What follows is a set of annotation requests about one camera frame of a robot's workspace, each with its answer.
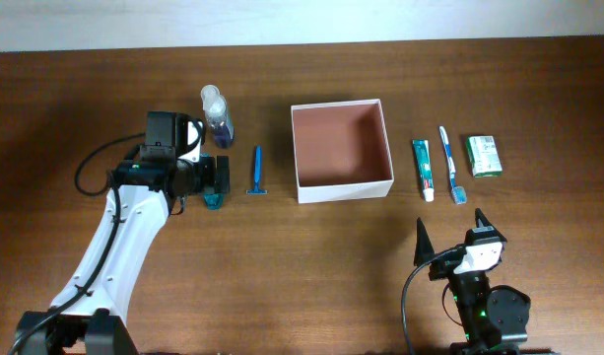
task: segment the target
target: blue razor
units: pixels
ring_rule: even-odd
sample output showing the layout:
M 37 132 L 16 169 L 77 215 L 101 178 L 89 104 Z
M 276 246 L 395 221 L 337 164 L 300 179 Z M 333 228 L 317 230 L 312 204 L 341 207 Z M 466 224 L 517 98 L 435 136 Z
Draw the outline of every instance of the blue razor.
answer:
M 246 194 L 267 194 L 267 190 L 260 189 L 260 175 L 262 173 L 262 148 L 255 148 L 255 168 L 253 169 L 253 189 Z

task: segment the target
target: plastic bottle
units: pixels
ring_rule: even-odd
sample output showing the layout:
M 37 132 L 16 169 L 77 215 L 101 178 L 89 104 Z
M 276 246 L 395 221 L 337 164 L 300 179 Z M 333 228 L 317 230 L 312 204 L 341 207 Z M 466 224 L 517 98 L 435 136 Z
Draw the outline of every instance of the plastic bottle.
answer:
M 234 143 L 234 125 L 227 107 L 227 101 L 219 88 L 206 85 L 201 90 L 205 118 L 212 130 L 214 142 L 219 148 L 230 148 Z

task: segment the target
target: toothbrush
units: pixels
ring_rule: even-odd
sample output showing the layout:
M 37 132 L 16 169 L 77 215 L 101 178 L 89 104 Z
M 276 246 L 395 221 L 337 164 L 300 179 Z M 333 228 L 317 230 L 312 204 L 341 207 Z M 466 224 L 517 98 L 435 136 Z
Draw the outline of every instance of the toothbrush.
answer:
M 448 135 L 443 126 L 439 127 L 439 135 L 441 136 L 441 143 L 443 144 L 443 150 L 446 152 L 446 159 L 448 161 L 448 176 L 450 177 L 450 194 L 455 204 L 466 203 L 468 197 L 466 196 L 466 190 L 455 185 L 455 163 L 452 161 L 452 154 L 450 153 L 450 142 L 448 142 Z

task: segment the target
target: open cardboard box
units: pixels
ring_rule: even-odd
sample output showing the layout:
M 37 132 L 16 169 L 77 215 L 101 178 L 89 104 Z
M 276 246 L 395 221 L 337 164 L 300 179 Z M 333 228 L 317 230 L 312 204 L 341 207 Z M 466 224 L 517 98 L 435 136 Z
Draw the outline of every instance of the open cardboard box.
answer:
M 291 106 L 298 202 L 384 197 L 393 167 L 380 100 Z

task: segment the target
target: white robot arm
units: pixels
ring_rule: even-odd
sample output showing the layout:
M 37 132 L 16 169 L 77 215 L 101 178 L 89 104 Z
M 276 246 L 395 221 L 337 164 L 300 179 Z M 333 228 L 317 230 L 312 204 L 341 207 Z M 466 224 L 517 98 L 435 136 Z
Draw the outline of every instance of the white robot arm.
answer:
M 140 159 L 134 160 L 135 150 L 109 174 L 100 225 L 76 272 L 48 312 L 24 314 L 9 354 L 61 354 L 78 339 L 85 340 L 88 354 L 137 354 L 126 317 L 153 239 L 177 199 L 182 212 L 188 195 L 224 195 L 230 189 L 228 158 L 201 158 L 201 121 L 160 111 L 147 118 Z

